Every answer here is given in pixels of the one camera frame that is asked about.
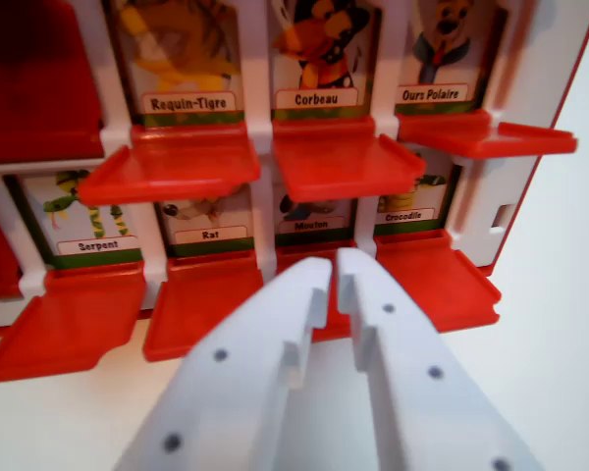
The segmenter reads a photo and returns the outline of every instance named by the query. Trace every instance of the slot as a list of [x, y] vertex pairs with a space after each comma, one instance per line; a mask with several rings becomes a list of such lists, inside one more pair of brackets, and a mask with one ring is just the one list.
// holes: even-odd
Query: slot
[[493, 219], [493, 224], [491, 228], [497, 228], [506, 230], [512, 220], [512, 215], [514, 214], [514, 209], [516, 204], [503, 204], [498, 209], [498, 212]]

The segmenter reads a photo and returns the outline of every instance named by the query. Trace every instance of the black dot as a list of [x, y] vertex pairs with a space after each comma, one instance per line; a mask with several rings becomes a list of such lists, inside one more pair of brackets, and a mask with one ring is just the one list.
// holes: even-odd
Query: black dot
[[225, 350], [223, 348], [219, 348], [218, 350], [216, 350], [214, 352], [214, 359], [216, 361], [226, 360], [228, 356], [229, 356], [229, 353], [227, 352], [227, 350]]
[[170, 434], [164, 439], [164, 450], [167, 453], [173, 453], [181, 447], [181, 436], [179, 434]]
[[438, 366], [431, 366], [428, 370], [428, 375], [430, 375], [435, 380], [440, 380], [441, 378], [443, 378], [443, 370]]
[[496, 471], [510, 471], [512, 469], [512, 466], [510, 466], [505, 459], [498, 458], [493, 461], [493, 469], [495, 469]]

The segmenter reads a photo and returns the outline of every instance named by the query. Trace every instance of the white background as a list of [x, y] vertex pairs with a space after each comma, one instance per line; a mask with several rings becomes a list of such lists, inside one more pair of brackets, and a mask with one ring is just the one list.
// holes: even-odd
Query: white background
[[[579, 150], [535, 175], [492, 277], [501, 321], [444, 338], [546, 469], [589, 470], [589, 46], [558, 128]], [[146, 327], [91, 372], [0, 384], [0, 470], [110, 469], [179, 363], [143, 360]], [[375, 469], [350, 362], [346, 340], [312, 349], [279, 469]]]

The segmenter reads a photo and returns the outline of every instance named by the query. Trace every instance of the green stripe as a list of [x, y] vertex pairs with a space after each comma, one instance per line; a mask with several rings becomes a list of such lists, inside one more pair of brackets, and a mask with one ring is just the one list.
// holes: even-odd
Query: green stripe
[[54, 257], [53, 265], [56, 269], [62, 270], [113, 265], [114, 263], [139, 262], [141, 259], [141, 251], [138, 248], [131, 248], [129, 250], [115, 250], [113, 252], [58, 255]]
[[217, 240], [214, 242], [183, 243], [169, 245], [168, 256], [193, 257], [195, 255], [210, 255], [212, 253], [234, 252], [237, 250], [250, 250], [255, 246], [253, 237], [236, 238], [232, 240]]
[[315, 242], [333, 242], [353, 238], [353, 228], [328, 229], [325, 231], [310, 231], [307, 233], [275, 234], [275, 245], [302, 245]]

